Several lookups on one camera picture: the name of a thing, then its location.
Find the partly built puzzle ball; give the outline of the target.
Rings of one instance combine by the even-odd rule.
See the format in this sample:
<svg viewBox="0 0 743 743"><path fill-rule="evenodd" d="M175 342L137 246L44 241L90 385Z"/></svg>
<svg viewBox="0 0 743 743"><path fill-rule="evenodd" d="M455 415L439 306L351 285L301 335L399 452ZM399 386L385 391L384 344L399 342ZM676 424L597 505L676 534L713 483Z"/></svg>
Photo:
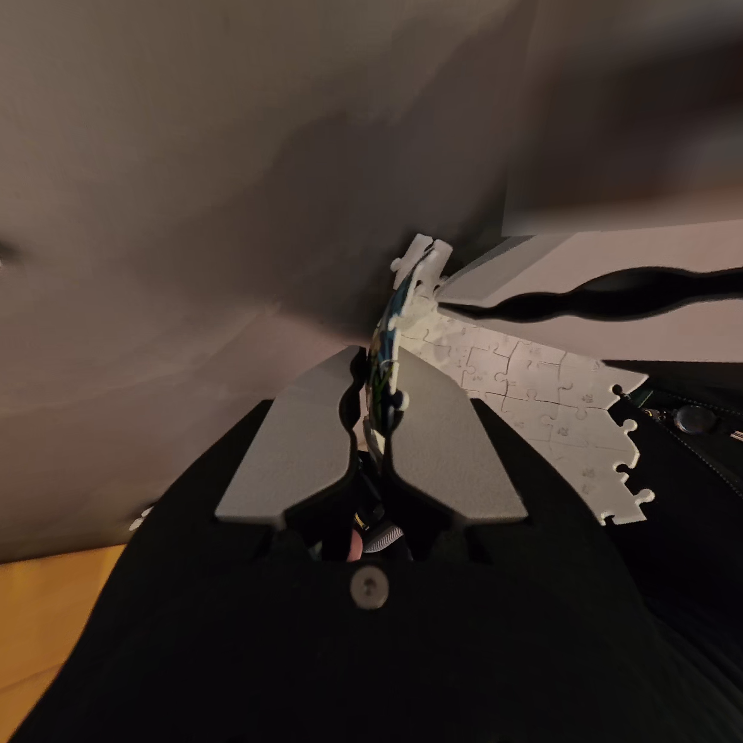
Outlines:
<svg viewBox="0 0 743 743"><path fill-rule="evenodd" d="M647 375L444 316L437 294L424 291L418 264L392 296L372 337L368 361L367 440L384 452L395 413L407 406L398 390L398 355L409 351L486 403L574 488L599 520L642 522L655 495L633 494L626 473L640 459L629 432L608 410Z"/></svg>

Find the yellow box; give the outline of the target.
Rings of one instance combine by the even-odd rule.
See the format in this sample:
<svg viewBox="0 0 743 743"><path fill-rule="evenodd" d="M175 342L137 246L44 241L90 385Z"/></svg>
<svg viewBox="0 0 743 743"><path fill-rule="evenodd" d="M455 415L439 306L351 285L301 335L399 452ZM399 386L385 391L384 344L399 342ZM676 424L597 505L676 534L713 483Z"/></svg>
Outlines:
<svg viewBox="0 0 743 743"><path fill-rule="evenodd" d="M125 545L1 567L1 741L57 676Z"/></svg>

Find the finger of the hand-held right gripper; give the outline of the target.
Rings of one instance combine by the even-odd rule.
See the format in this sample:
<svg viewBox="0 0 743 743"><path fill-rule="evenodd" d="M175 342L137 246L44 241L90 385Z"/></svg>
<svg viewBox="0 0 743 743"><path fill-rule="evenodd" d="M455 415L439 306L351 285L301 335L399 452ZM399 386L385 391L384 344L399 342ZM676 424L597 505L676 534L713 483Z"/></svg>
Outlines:
<svg viewBox="0 0 743 743"><path fill-rule="evenodd" d="M460 270L438 302L495 305L523 293L564 293L606 274L642 267L695 273L741 267L742 222L534 236L504 243Z"/></svg>
<svg viewBox="0 0 743 743"><path fill-rule="evenodd" d="M486 329L596 360L741 362L742 269L628 268L567 291L440 294Z"/></svg>

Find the black badge reel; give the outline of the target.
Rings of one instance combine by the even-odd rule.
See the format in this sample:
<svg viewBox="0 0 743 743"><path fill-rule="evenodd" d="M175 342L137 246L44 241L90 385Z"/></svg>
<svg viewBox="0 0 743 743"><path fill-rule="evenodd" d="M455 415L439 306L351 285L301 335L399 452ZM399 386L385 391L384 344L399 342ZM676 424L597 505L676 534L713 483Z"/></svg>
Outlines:
<svg viewBox="0 0 743 743"><path fill-rule="evenodd" d="M684 405L673 413L677 429L688 435L721 436L742 442L742 431L731 418L726 418L711 409L697 405Z"/></svg>

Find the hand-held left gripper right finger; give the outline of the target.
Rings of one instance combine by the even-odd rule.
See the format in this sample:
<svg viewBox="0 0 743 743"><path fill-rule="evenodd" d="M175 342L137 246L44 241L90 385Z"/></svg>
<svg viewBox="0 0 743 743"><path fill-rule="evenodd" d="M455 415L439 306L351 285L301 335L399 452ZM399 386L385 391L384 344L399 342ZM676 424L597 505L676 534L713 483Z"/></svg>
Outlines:
<svg viewBox="0 0 743 743"><path fill-rule="evenodd" d="M426 560L441 536L457 542L470 527L524 522L527 508L464 390L409 351L398 362L407 406L386 436L383 473L413 559Z"/></svg>

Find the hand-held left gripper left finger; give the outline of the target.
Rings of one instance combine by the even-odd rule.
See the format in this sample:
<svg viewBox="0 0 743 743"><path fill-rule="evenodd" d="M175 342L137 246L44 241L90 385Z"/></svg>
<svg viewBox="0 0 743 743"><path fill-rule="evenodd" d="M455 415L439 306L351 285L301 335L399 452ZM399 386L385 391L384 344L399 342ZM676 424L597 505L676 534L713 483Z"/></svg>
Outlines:
<svg viewBox="0 0 743 743"><path fill-rule="evenodd" d="M366 349L349 346L304 371L267 408L219 501L220 524L291 531L326 560L357 561L360 389Z"/></svg>

